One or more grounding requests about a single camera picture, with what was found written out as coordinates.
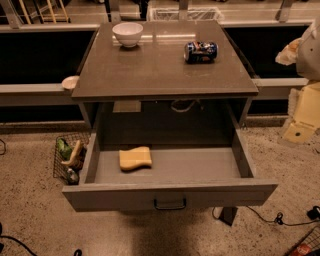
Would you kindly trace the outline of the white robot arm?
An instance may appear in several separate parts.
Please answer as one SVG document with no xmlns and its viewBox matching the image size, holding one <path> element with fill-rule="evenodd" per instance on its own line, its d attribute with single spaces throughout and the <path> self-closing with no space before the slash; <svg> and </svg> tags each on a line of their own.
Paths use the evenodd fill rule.
<svg viewBox="0 0 320 256">
<path fill-rule="evenodd" d="M 320 18 L 286 45 L 275 61 L 286 66 L 295 64 L 297 74 L 308 80 L 301 90 L 290 91 L 289 117 L 280 135 L 283 143 L 302 144 L 320 129 Z"/>
</svg>

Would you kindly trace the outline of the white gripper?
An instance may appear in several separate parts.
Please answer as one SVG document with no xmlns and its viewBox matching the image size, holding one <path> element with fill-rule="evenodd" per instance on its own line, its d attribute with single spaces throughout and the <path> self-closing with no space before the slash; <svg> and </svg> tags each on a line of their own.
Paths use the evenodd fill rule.
<svg viewBox="0 0 320 256">
<path fill-rule="evenodd" d="M 288 115 L 292 122 L 282 138 L 296 144 L 308 141 L 320 128 L 320 82 L 309 82 L 301 90 L 290 91 Z"/>
</svg>

